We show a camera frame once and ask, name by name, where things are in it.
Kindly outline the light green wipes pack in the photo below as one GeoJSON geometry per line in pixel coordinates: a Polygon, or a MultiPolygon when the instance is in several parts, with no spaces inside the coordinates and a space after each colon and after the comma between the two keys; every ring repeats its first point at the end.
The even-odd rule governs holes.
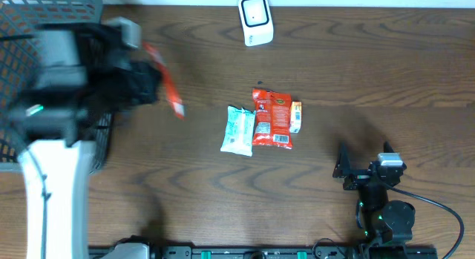
{"type": "Polygon", "coordinates": [[[220,151],[251,157],[255,112],[231,105],[227,111],[225,136],[220,151]]]}

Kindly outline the red snack bag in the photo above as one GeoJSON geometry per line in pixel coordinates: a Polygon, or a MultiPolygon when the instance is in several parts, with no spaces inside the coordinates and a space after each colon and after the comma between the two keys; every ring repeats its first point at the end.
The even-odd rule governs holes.
{"type": "Polygon", "coordinates": [[[255,88],[252,98],[256,111],[252,145],[292,149],[289,131],[291,95],[255,88]]]}

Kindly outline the small orange white box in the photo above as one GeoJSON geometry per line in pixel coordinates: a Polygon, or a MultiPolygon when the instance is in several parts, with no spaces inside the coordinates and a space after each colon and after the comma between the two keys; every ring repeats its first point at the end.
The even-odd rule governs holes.
{"type": "Polygon", "coordinates": [[[289,131],[293,134],[297,134],[301,130],[302,103],[292,102],[290,114],[289,131]]]}

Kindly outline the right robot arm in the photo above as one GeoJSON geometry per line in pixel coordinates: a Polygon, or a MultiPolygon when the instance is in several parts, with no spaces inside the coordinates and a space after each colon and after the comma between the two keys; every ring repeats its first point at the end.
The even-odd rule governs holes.
{"type": "Polygon", "coordinates": [[[345,145],[338,149],[333,177],[343,180],[343,190],[357,191],[356,222],[365,240],[348,248],[346,258],[407,258],[406,242],[413,238],[415,209],[406,202],[389,200],[387,191],[400,183],[407,166],[388,142],[367,168],[353,168],[345,145]]]}

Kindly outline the red stick sachet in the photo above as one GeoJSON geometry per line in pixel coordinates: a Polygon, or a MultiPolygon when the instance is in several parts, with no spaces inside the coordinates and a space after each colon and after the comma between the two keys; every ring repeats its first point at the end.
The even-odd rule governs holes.
{"type": "Polygon", "coordinates": [[[168,70],[163,57],[161,56],[158,49],[153,47],[151,44],[147,42],[143,42],[142,46],[144,47],[148,55],[153,59],[155,65],[157,66],[158,70],[162,74],[163,87],[165,88],[166,100],[168,104],[173,109],[176,117],[178,117],[179,119],[184,119],[185,107],[184,107],[183,101],[173,82],[173,79],[171,78],[170,71],[168,70]]]}

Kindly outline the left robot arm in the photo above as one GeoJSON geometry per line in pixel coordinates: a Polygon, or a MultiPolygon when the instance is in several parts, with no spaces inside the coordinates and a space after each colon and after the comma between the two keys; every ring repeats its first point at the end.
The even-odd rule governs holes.
{"type": "Polygon", "coordinates": [[[161,73],[130,53],[141,29],[106,24],[42,24],[41,66],[7,109],[20,142],[27,196],[29,258],[88,257],[88,183],[99,121],[156,102],[161,73]]]}

